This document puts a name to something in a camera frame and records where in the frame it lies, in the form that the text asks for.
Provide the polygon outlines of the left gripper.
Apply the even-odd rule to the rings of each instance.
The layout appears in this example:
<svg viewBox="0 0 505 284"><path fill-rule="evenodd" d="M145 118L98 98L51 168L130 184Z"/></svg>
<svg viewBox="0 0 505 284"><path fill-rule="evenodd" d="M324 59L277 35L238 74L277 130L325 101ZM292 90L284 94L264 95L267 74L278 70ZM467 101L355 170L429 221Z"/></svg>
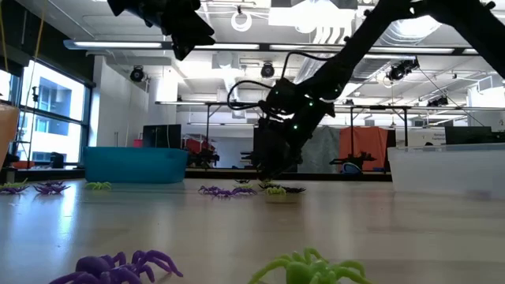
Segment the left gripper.
<svg viewBox="0 0 505 284"><path fill-rule="evenodd" d="M116 17L129 12L147 26L188 19L201 6L200 0L107 0L107 4ZM182 61L196 46L214 45L214 33L206 23L174 32L171 39L175 58Z"/></svg>

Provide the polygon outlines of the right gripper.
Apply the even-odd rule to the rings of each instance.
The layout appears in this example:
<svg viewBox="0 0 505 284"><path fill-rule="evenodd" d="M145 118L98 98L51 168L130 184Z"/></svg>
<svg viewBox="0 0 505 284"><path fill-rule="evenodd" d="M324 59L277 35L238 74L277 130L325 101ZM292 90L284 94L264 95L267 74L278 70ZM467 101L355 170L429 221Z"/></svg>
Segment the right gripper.
<svg viewBox="0 0 505 284"><path fill-rule="evenodd" d="M301 164L301 149L307 136L312 135L325 115L335 116L334 103L300 92L286 78L277 80L267 98L259 101L259 107L265 114L259 120L260 129L255 130L255 167L261 181L269 181Z"/></svg>

